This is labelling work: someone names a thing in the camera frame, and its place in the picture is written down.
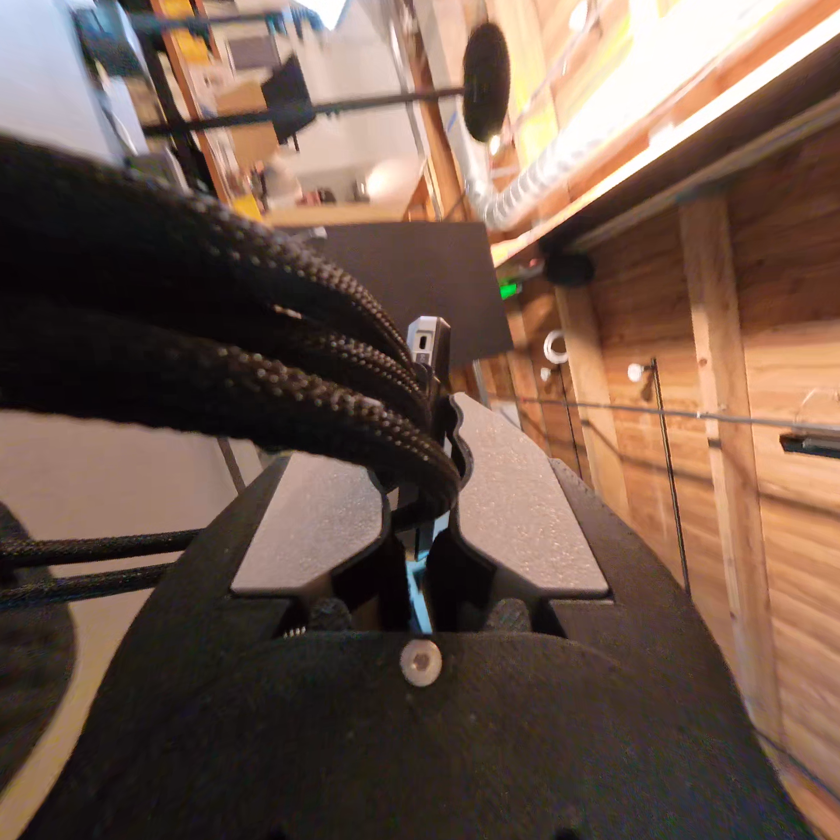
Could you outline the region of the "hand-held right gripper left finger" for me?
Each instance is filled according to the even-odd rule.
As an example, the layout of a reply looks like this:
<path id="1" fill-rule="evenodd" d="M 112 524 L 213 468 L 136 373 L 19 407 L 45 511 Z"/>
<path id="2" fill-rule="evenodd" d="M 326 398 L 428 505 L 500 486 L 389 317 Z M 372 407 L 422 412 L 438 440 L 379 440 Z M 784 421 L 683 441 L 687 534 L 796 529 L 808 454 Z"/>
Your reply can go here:
<path id="1" fill-rule="evenodd" d="M 340 602 L 359 629 L 403 631 L 411 603 L 403 543 L 387 495 L 371 474 L 297 453 L 284 468 L 234 574 L 231 592 L 290 600 L 310 620 Z"/>

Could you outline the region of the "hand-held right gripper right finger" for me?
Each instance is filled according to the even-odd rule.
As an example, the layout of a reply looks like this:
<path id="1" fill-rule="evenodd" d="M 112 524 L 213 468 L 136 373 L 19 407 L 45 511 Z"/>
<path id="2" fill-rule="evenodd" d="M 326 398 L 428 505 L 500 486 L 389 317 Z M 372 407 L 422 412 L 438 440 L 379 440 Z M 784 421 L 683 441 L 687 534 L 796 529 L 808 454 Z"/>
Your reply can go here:
<path id="1" fill-rule="evenodd" d="M 448 399 L 451 455 L 463 475 L 426 560 L 440 632 L 478 629 L 505 600 L 540 619 L 552 601 L 600 601 L 611 588 L 552 467 L 525 433 L 464 393 Z"/>

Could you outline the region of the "black hdmi switch box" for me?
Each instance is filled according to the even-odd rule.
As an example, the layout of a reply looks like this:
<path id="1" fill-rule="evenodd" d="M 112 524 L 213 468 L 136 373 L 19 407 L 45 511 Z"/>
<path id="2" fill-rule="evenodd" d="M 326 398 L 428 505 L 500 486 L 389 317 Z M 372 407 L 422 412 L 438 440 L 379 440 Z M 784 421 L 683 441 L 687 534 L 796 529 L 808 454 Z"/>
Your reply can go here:
<path id="1" fill-rule="evenodd" d="M 447 430 L 448 390 L 451 328 L 443 318 L 421 316 L 413 321 L 407 332 L 408 348 L 413 357 L 430 423 L 430 434 L 447 457 L 452 443 Z M 422 523 L 413 533 L 414 547 L 406 557 L 409 592 L 415 600 L 424 595 L 427 558 L 437 536 L 448 527 L 449 514 Z"/>

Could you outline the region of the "braided hdmi cable green plug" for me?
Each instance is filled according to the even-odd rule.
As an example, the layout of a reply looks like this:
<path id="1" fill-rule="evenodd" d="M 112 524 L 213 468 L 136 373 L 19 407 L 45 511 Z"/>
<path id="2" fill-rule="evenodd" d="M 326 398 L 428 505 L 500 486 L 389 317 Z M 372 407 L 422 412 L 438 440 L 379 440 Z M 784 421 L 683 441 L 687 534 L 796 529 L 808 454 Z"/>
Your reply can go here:
<path id="1" fill-rule="evenodd" d="M 434 386 L 316 250 L 135 170 L 2 135 L 2 414 L 248 440 L 454 505 Z"/>

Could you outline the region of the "black round speaker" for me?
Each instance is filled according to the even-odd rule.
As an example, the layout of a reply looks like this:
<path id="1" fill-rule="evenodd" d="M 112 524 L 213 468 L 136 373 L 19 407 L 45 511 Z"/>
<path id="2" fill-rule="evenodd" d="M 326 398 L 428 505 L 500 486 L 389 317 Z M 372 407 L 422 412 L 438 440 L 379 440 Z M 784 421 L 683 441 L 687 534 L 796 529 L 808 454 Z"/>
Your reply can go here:
<path id="1" fill-rule="evenodd" d="M 555 287 L 577 288 L 592 283 L 595 267 L 586 254 L 553 251 L 543 260 L 545 279 Z"/>

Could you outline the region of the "black board on white stand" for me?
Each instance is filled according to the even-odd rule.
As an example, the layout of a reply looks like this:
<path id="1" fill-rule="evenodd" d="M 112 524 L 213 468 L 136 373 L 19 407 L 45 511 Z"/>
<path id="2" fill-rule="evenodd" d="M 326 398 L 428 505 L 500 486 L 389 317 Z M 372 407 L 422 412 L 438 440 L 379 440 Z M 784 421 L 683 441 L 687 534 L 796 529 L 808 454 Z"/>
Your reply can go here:
<path id="1" fill-rule="evenodd" d="M 512 350 L 484 225 L 383 222 L 324 231 L 308 245 L 357 279 L 403 334 L 420 316 L 448 322 L 454 367 Z"/>

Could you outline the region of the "black mesh cushion pad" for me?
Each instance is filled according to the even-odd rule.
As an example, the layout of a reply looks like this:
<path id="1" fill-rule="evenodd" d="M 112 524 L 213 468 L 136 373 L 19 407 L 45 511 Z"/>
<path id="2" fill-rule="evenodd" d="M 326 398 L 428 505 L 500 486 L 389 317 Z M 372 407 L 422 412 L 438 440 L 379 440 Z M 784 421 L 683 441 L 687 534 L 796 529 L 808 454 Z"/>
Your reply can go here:
<path id="1" fill-rule="evenodd" d="M 69 607 L 1 612 L 1 790 L 27 762 L 55 716 L 76 661 Z"/>

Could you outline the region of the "black square flag panel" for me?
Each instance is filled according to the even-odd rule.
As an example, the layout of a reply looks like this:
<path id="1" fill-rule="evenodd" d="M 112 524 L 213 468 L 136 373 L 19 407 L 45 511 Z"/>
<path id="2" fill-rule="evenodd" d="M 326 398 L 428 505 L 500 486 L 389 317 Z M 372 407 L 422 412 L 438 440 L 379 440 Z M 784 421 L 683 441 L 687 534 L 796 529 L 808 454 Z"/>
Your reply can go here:
<path id="1" fill-rule="evenodd" d="M 297 136 L 317 118 L 298 57 L 291 55 L 276 67 L 260 90 L 268 110 L 280 112 L 272 121 L 278 143 L 285 145 L 291 140 L 298 150 Z"/>

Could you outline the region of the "cluttered wooden workbench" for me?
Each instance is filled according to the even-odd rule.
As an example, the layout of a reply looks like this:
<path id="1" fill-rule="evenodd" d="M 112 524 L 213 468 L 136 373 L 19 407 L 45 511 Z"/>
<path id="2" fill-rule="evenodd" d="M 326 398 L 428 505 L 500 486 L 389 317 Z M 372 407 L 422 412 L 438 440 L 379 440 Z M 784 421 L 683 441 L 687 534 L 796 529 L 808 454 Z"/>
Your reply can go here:
<path id="1" fill-rule="evenodd" d="M 170 68 L 171 92 L 183 121 L 209 119 L 217 114 L 217 94 L 233 84 L 235 76 L 211 28 L 168 28 L 155 35 L 163 45 Z M 225 129 L 189 132 L 204 164 L 209 185 L 221 203 L 240 216 L 259 221 L 261 212 L 247 188 Z"/>

